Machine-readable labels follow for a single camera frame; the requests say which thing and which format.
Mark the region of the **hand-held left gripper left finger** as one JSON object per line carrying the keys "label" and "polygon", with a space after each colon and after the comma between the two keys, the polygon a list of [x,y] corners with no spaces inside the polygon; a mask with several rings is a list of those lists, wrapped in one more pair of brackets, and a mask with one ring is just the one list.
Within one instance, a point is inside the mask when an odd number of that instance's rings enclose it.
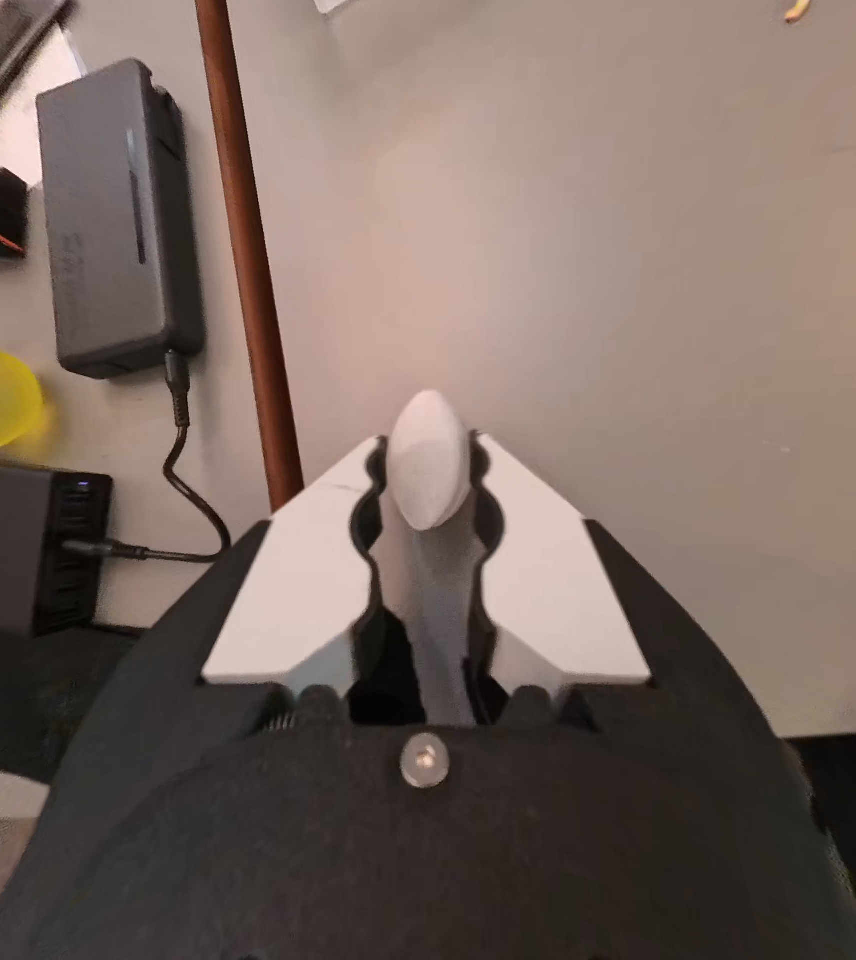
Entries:
{"label": "hand-held left gripper left finger", "polygon": [[363,441],[273,515],[202,668],[207,684],[346,697],[373,673],[385,633],[373,549],[386,449],[384,437]]}

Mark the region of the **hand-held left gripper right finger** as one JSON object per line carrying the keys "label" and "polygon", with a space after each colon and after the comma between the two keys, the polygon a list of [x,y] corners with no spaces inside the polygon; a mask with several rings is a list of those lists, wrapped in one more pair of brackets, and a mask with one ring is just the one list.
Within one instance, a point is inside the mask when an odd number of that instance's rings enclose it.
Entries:
{"label": "hand-held left gripper right finger", "polygon": [[482,677],[553,702],[580,685],[645,686],[648,662],[582,513],[488,433],[478,455]]}

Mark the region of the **grey oval-tipped plastic stand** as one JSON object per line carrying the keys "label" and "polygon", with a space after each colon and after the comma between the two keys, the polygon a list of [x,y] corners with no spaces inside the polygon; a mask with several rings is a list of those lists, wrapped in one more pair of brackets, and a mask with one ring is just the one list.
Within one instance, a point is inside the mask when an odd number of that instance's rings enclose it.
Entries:
{"label": "grey oval-tipped plastic stand", "polygon": [[387,442],[386,599],[405,625],[427,720],[467,727],[473,529],[470,431],[436,390],[415,395]]}

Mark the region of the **black charger box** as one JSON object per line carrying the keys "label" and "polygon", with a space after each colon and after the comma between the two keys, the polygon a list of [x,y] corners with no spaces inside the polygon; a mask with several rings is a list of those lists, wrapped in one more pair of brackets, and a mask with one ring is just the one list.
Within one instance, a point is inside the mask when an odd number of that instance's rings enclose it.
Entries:
{"label": "black charger box", "polygon": [[64,548],[108,535],[113,480],[0,463],[0,632],[38,637],[92,623],[102,562]]}

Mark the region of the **brown wooden rod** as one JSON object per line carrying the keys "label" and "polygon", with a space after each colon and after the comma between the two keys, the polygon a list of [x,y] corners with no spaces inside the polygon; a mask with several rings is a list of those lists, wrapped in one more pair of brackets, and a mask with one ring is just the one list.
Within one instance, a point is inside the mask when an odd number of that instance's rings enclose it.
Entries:
{"label": "brown wooden rod", "polygon": [[270,510],[304,490],[289,376],[227,1],[194,2]]}

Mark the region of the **grey power adapter brick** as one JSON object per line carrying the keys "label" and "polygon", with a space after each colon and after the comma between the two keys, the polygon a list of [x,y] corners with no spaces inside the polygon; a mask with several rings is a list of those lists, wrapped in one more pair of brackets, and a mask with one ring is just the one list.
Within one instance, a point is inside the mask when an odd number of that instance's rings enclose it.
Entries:
{"label": "grey power adapter brick", "polygon": [[36,97],[55,343],[96,380],[206,343],[182,113],[136,58]]}

